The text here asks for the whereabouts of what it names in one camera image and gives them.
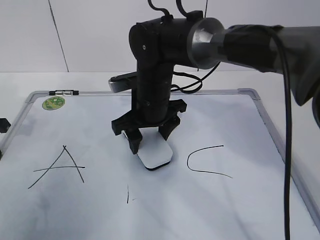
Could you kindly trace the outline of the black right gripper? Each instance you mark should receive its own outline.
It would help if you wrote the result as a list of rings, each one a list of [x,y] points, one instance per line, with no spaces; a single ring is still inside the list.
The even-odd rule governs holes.
[[[158,127],[165,141],[180,125],[178,112],[185,112],[182,100],[170,100],[174,65],[162,63],[147,68],[137,67],[136,88],[131,89],[131,110],[111,121],[114,134],[125,132],[129,148],[137,154],[143,136],[140,128]]]

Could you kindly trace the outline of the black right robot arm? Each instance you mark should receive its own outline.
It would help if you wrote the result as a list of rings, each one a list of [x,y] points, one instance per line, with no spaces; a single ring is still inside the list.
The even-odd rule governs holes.
[[[142,141],[141,128],[158,128],[167,139],[179,125],[177,114],[187,105],[170,100],[176,65],[202,70],[229,63],[288,75],[299,106],[312,102],[320,119],[320,28],[239,24],[224,28],[200,11],[186,18],[171,16],[138,22],[128,35],[137,61],[135,72],[109,80],[113,92],[132,90],[131,110],[111,123],[113,132],[125,132],[132,153]]]

